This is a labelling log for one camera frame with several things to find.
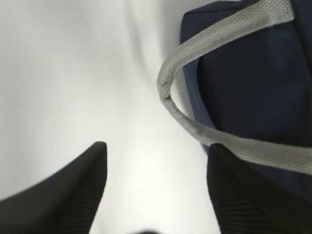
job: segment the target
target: white surface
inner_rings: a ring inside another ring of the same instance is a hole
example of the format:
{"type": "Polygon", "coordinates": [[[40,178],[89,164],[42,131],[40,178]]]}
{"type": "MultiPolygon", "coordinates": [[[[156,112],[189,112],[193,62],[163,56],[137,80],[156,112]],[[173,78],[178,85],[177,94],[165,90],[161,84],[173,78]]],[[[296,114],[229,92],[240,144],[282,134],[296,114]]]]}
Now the white surface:
{"type": "Polygon", "coordinates": [[[0,198],[94,141],[108,181],[91,234],[217,234],[207,156],[158,100],[183,13],[210,0],[1,0],[0,198]]]}

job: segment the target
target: navy fabric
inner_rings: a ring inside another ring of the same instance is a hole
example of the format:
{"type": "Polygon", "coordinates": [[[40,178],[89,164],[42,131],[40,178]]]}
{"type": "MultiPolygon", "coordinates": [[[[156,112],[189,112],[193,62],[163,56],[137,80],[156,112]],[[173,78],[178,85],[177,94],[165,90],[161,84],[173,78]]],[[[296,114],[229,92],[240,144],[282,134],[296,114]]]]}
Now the navy fabric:
{"type": "MultiPolygon", "coordinates": [[[[255,2],[218,1],[186,13],[181,43],[255,2]]],[[[294,22],[237,39],[184,67],[197,121],[240,137],[312,146],[312,1],[293,5],[294,22]]],[[[249,165],[312,200],[312,176],[249,165]]]]}

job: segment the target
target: gray fabric handle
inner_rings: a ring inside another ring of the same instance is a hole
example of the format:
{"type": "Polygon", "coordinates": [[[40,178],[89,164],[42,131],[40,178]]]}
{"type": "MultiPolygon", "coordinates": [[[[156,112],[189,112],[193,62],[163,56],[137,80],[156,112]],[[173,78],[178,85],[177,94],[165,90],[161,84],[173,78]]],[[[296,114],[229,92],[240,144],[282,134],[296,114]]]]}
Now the gray fabric handle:
{"type": "Polygon", "coordinates": [[[160,69],[157,87],[163,105],[202,144],[222,143],[242,160],[312,175],[312,148],[246,139],[218,131],[185,116],[171,98],[171,86],[184,65],[235,39],[292,20],[290,0],[260,0],[176,48],[160,69]]]}

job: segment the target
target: bag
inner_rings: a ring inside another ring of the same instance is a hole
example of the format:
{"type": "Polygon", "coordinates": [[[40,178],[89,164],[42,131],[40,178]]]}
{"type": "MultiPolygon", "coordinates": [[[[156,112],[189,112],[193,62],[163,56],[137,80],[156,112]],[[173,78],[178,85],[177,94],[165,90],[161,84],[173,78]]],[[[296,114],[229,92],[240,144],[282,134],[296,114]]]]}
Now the bag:
{"type": "Polygon", "coordinates": [[[312,233],[312,1],[218,1],[184,15],[159,96],[209,154],[223,234],[312,233]],[[195,121],[171,86],[184,69],[195,121]]]}

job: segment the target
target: woven strap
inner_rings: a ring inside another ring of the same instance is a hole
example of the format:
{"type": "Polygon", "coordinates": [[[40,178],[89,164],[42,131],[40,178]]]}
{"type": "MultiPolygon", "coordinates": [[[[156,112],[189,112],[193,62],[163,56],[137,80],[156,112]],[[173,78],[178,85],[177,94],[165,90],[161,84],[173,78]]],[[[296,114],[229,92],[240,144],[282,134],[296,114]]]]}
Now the woven strap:
{"type": "Polygon", "coordinates": [[[186,64],[235,39],[292,20],[290,0],[260,0],[176,48],[160,69],[157,87],[160,100],[170,114],[202,144],[222,143],[242,160],[312,175],[312,148],[246,139],[218,131],[185,116],[171,97],[177,72],[186,64]]]}

